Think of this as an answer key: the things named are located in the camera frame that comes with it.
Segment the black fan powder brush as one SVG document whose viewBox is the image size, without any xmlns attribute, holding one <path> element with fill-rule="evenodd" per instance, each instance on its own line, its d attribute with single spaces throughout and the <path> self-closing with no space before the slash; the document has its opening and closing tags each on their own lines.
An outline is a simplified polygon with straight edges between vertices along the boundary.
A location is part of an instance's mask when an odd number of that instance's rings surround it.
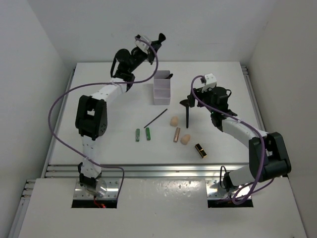
<svg viewBox="0 0 317 238">
<path fill-rule="evenodd" d="M 189 108 L 190 108 L 190 101 L 188 99 L 184 99 L 180 101 L 180 105 L 184 106 L 186 109 L 186 128 L 189 128 Z"/>
</svg>

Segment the black angled makeup brush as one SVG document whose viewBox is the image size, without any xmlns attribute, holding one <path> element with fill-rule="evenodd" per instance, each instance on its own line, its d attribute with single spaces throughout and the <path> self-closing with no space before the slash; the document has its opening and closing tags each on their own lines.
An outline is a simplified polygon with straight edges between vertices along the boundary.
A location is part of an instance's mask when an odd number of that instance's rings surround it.
<svg viewBox="0 0 317 238">
<path fill-rule="evenodd" d="M 158 36 L 158 42 L 162 44 L 166 40 L 166 36 L 163 33 L 160 33 Z"/>
</svg>

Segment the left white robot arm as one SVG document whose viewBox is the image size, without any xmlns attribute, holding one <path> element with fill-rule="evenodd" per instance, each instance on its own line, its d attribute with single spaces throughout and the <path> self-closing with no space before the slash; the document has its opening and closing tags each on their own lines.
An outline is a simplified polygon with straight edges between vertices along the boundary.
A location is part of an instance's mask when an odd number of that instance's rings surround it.
<svg viewBox="0 0 317 238">
<path fill-rule="evenodd" d="M 151 41 L 145 36 L 136 36 L 136 47 L 132 51 L 120 49 L 114 56 L 110 76 L 116 83 L 104 86 L 90 96 L 81 96 L 78 103 L 75 126 L 82 139 L 84 159 L 78 165 L 80 184 L 90 191 L 96 191 L 98 178 L 102 174 L 96 160 L 97 141 L 107 129 L 107 106 L 116 97 L 127 92 L 135 80 L 133 71 L 145 60 L 154 62 L 156 53 L 166 40 L 160 33 L 158 40 Z"/>
</svg>

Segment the black gold lipstick case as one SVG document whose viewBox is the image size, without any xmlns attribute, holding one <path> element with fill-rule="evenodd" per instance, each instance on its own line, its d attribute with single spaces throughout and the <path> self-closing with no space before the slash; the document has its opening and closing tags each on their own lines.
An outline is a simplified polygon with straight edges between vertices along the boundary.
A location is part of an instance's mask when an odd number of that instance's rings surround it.
<svg viewBox="0 0 317 238">
<path fill-rule="evenodd" d="M 197 150 L 201 158 L 205 158 L 207 156 L 206 152 L 199 143 L 195 145 L 195 149 Z"/>
</svg>

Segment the rose gold lipstick tube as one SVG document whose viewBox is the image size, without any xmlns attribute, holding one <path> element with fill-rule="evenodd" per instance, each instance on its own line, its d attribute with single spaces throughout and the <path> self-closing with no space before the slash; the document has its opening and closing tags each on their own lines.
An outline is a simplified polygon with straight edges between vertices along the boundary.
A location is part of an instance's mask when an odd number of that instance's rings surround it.
<svg viewBox="0 0 317 238">
<path fill-rule="evenodd" d="M 174 142 L 174 143 L 177 143 L 177 142 L 178 142 L 179 134 L 180 134 L 180 128 L 177 127 L 176 130 L 175 130 L 174 138 L 173 138 L 173 142 Z"/>
</svg>

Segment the black thin eyeliner brush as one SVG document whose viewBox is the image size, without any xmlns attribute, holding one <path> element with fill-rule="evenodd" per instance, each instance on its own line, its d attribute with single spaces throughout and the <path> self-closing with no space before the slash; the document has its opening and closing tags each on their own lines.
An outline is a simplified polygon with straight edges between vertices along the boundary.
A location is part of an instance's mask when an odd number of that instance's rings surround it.
<svg viewBox="0 0 317 238">
<path fill-rule="evenodd" d="M 149 123 L 147 123 L 143 128 L 147 128 L 151 123 L 153 123 L 159 117 L 161 117 L 167 110 L 168 110 L 168 108 L 164 109 L 159 115 L 157 115 L 154 119 L 152 119 Z"/>
</svg>

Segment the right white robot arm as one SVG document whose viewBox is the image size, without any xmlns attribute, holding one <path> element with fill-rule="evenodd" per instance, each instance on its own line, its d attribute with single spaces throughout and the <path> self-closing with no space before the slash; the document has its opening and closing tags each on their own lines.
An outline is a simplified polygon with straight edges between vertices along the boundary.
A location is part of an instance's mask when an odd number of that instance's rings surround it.
<svg viewBox="0 0 317 238">
<path fill-rule="evenodd" d="M 229 109 L 231 91 L 223 87 L 193 88 L 188 95 L 189 106 L 205 107 L 211 114 L 213 125 L 248 149 L 249 163 L 237 170 L 226 172 L 220 184 L 226 191 L 240 185 L 264 182 L 285 176 L 292 170 L 282 135 L 268 133 L 239 120 Z"/>
</svg>

